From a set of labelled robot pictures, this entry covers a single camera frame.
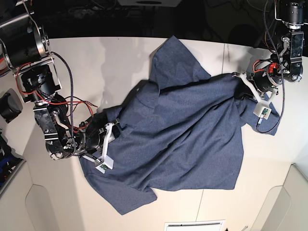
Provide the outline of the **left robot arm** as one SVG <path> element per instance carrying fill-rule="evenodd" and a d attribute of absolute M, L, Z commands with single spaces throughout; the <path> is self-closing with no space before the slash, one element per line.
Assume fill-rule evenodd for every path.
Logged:
<path fill-rule="evenodd" d="M 308 2 L 306 0 L 274 1 L 274 16 L 271 24 L 265 24 L 264 42 L 271 52 L 268 59 L 256 60 L 252 72 L 245 73 L 244 83 L 237 87 L 235 97 L 253 98 L 253 90 L 264 96 L 287 82 L 301 80 L 303 74 L 302 55 L 305 36 L 302 26 L 308 23 Z"/>

